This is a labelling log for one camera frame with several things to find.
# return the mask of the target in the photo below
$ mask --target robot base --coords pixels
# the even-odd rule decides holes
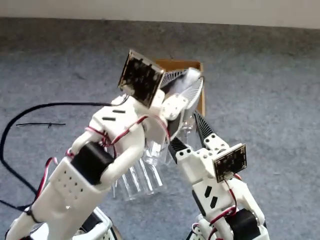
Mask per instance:
[[[94,209],[93,213],[98,217],[99,223],[88,232],[79,230],[72,240],[122,240],[111,220],[98,207]],[[47,240],[48,234],[48,225],[44,223],[31,234],[31,238],[32,240]]]

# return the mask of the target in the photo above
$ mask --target white wire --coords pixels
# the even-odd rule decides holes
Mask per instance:
[[[191,226],[191,230],[195,235],[201,235],[200,233],[196,232],[195,228],[199,228],[199,223],[195,222]]]

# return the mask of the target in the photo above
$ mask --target red wire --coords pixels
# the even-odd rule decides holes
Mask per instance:
[[[241,177],[239,174],[235,173],[235,174],[234,174],[234,177],[235,177],[236,179],[239,179],[239,180],[242,181],[242,177]]]
[[[36,193],[36,195],[35,195],[34,200],[36,200],[36,199],[40,196],[40,194],[41,194],[41,192],[42,192],[42,190],[43,190],[44,184],[46,183],[46,179],[47,179],[47,176],[48,176],[49,165],[50,165],[50,163],[51,163],[51,161],[52,161],[53,159],[54,159],[53,157],[50,157],[50,158],[46,161],[46,163],[45,163],[45,165],[44,165],[43,177],[42,177],[42,179],[41,179],[41,182],[40,182],[40,185],[39,185],[39,187],[38,187],[38,190],[37,190],[37,193]]]
[[[226,185],[229,188],[229,192],[234,200],[234,206],[228,208],[227,210],[223,211],[220,215],[218,215],[217,217],[215,217],[213,220],[210,221],[210,226],[212,226],[216,221],[218,221],[220,218],[225,217],[225,216],[233,216],[234,214],[236,214],[237,212],[237,199],[236,196],[234,194],[234,191],[230,188],[228,182],[225,180],[224,181],[226,183]]]

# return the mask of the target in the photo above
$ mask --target black slot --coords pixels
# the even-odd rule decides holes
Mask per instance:
[[[104,116],[104,117],[102,118],[102,120],[105,120],[105,121],[115,121],[116,118],[115,118],[115,117]]]
[[[117,110],[117,109],[113,110],[112,112],[114,112],[116,114],[125,114],[126,113],[126,111],[124,111],[124,110]]]
[[[102,223],[101,219],[93,212],[84,221],[80,229],[83,230],[85,233],[88,233],[92,229],[94,229],[94,227],[99,223]]]

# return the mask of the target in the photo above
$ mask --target gray carpet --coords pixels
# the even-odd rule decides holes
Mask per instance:
[[[273,240],[319,238],[320,31],[126,21],[0,19],[0,129],[17,113],[51,101],[110,101],[129,48],[150,58],[199,60],[207,119],[231,144],[247,144],[241,175],[262,208]],[[55,107],[14,127],[5,157],[37,186],[48,157],[61,159],[97,107]],[[125,239],[183,240],[199,213],[176,166],[168,192],[101,205]],[[32,194],[2,166],[0,199]],[[18,212],[0,206],[0,235]]]

